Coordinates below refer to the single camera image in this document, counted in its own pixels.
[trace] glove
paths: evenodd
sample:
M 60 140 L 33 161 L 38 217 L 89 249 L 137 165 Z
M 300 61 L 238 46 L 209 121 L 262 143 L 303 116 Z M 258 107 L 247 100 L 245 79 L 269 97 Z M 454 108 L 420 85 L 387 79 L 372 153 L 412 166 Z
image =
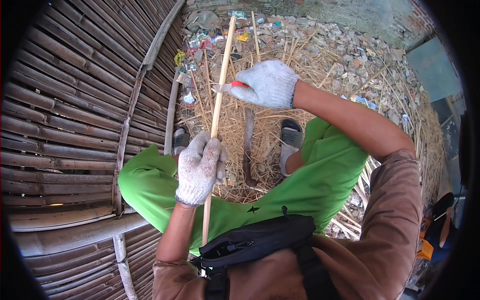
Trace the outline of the glove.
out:
M 237 74 L 237 80 L 250 87 L 234 86 L 230 95 L 268 108 L 294 108 L 293 94 L 300 76 L 279 60 L 259 62 Z
M 190 145 L 180 152 L 179 187 L 177 201 L 189 206 L 205 203 L 213 185 L 221 184 L 225 177 L 227 150 L 210 132 L 195 136 Z

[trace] bag strap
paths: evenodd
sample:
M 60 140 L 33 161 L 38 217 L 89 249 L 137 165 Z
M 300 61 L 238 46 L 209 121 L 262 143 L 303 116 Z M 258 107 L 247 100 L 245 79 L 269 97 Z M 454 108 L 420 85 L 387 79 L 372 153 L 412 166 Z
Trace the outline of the bag strap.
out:
M 320 257 L 312 249 L 310 240 L 302 245 L 292 246 L 292 250 L 297 255 L 297 263 L 303 274 L 303 287 L 307 298 L 340 300 L 340 295 Z
M 213 268 L 209 273 L 210 280 L 205 289 L 205 298 L 207 300 L 227 299 L 227 268 Z

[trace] foot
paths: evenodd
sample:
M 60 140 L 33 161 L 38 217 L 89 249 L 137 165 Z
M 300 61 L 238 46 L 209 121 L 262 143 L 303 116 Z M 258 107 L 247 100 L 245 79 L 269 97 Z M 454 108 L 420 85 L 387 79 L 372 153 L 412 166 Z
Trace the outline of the foot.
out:
M 173 155 L 178 155 L 190 144 L 190 134 L 187 127 L 181 125 L 173 133 Z
M 281 123 L 281 134 L 284 144 L 282 144 L 282 151 L 280 152 L 280 170 L 284 176 L 288 177 L 291 174 L 286 169 L 287 159 L 301 148 L 303 133 L 300 124 L 295 120 L 285 119 Z

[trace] person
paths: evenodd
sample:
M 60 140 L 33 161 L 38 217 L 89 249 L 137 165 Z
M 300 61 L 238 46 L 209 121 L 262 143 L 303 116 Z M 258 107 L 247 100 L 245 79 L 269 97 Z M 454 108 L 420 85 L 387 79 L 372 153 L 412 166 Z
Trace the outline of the person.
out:
M 419 165 L 411 138 L 390 120 L 350 100 L 315 88 L 277 60 L 241 71 L 229 93 L 267 108 L 300 108 L 316 116 L 298 151 L 283 147 L 281 184 L 252 204 L 212 197 L 209 240 L 233 228 L 289 213 L 312 216 L 313 250 L 344 299 L 396 299 L 413 269 L 422 204 Z M 282 127 L 293 145 L 294 122 Z M 163 232 L 153 265 L 153 299 L 205 299 L 207 279 L 197 276 L 188 253 L 201 246 L 203 206 L 225 176 L 225 149 L 209 133 L 197 135 L 179 156 L 160 156 L 151 146 L 119 176 L 125 201 Z M 321 235 L 350 195 L 368 155 L 382 163 L 371 177 L 371 197 L 359 241 Z M 178 181 L 173 178 L 177 171 Z M 228 268 L 227 299 L 307 299 L 291 249 Z

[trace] orange object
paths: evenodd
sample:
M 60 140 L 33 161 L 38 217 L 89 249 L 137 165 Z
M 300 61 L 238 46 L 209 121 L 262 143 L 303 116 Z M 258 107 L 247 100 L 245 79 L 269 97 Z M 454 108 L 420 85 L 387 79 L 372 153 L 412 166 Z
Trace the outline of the orange object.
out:
M 420 240 L 422 241 L 422 246 L 420 251 L 417 252 L 417 257 L 431 260 L 433 254 L 433 246 L 427 240 L 425 240 L 425 233 L 427 232 L 428 227 L 430 227 L 430 224 L 432 222 L 427 218 L 423 218 L 423 221 L 427 223 L 427 228 L 420 233 Z
M 422 241 L 422 246 L 420 251 L 417 252 L 417 257 L 431 260 L 433 254 L 433 246 L 429 242 L 427 242 L 427 240 L 420 240 Z
M 248 84 L 244 84 L 243 82 L 240 82 L 240 81 L 233 81 L 233 82 L 232 82 L 232 86 L 245 86 L 245 87 L 249 87 Z

